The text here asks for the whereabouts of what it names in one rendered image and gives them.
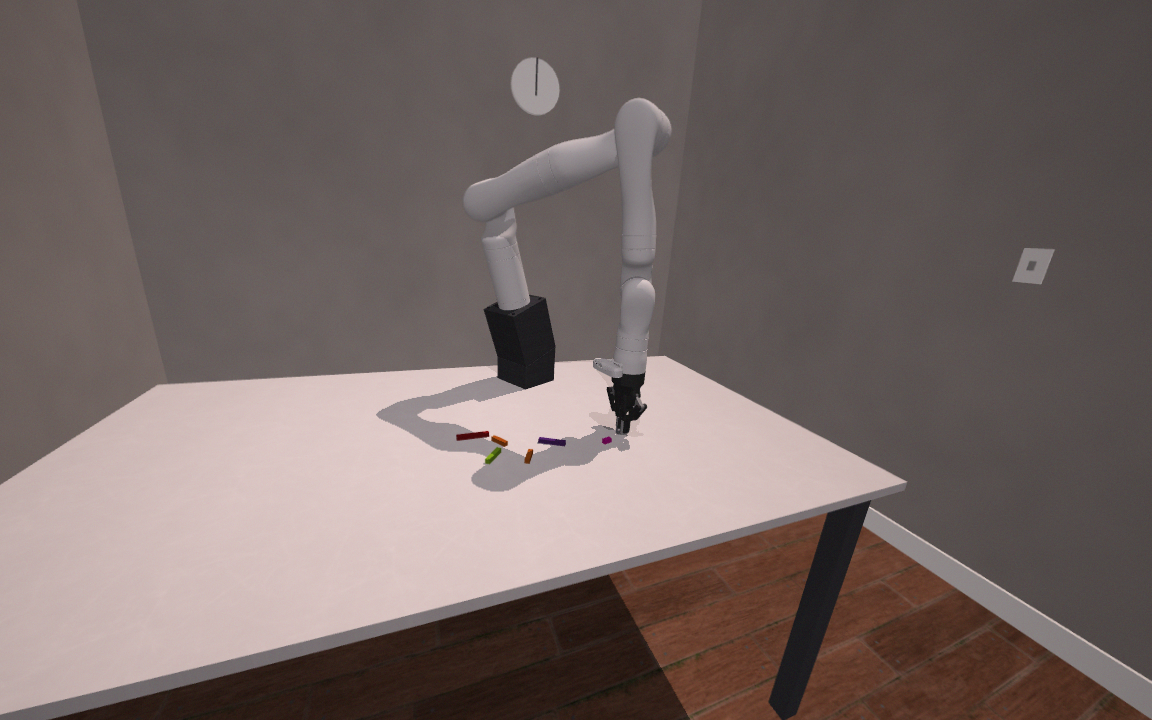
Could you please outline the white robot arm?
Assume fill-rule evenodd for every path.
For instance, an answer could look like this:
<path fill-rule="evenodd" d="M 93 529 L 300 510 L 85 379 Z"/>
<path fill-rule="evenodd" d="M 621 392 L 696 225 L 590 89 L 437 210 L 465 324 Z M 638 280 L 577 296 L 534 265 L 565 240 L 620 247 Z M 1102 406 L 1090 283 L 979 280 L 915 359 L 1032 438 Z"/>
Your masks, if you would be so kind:
<path fill-rule="evenodd" d="M 657 217 L 652 196 L 652 156 L 666 149 L 669 119 L 653 103 L 626 103 L 605 135 L 558 143 L 503 176 L 468 187 L 467 215 L 486 222 L 482 243 L 498 306 L 515 310 L 530 302 L 516 240 L 515 206 L 570 190 L 620 167 L 622 200 L 621 314 L 613 359 L 594 357 L 593 367 L 613 378 L 646 372 L 649 325 L 655 304 L 652 263 Z M 653 151 L 654 149 L 654 151 Z M 647 282 L 649 281 L 649 282 Z"/>

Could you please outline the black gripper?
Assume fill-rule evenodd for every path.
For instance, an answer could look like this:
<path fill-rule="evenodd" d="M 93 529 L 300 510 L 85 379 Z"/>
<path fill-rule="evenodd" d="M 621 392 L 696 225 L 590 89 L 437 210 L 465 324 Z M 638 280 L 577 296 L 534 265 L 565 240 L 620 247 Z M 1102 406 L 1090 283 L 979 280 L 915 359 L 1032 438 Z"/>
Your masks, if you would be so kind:
<path fill-rule="evenodd" d="M 611 410 L 617 416 L 616 429 L 620 429 L 621 435 L 626 435 L 630 430 L 630 420 L 637 420 L 646 410 L 646 404 L 641 402 L 641 387 L 645 381 L 645 373 L 611 377 L 611 381 L 616 382 L 616 386 L 613 384 L 612 387 L 607 387 Z"/>

